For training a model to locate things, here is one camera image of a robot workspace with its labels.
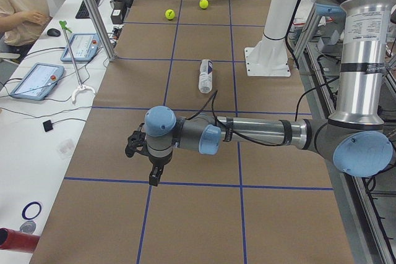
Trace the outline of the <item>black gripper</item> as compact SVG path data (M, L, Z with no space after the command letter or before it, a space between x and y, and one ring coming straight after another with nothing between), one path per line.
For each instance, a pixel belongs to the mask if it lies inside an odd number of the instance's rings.
M159 174L161 174L165 166L171 161L171 156L155 157L150 156L149 160L152 164L152 170L149 174L149 184L157 187L159 184Z

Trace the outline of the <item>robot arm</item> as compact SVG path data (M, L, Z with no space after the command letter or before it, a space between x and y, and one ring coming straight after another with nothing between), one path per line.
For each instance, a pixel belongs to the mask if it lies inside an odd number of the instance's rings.
M380 173L394 153L377 113L394 5L395 0L317 0L318 7L327 12L341 8L346 17L337 104L326 120L271 121L200 113L186 118L165 106L151 108L140 137L142 154L152 163L149 183L158 185L174 148L214 155L221 142L233 140L310 150L355 177Z

